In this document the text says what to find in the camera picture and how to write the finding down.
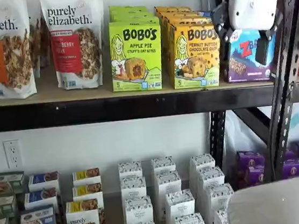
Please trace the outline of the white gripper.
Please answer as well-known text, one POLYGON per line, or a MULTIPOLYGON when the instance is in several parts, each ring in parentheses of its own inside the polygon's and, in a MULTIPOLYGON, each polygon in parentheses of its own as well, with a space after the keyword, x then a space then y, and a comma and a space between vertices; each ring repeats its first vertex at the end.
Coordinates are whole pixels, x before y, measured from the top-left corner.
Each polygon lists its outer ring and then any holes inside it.
POLYGON ((259 30, 255 59, 260 64, 266 64, 270 42, 278 30, 278 26, 273 25, 277 1, 228 0, 220 3, 211 14, 221 44, 230 41, 234 30, 259 30))

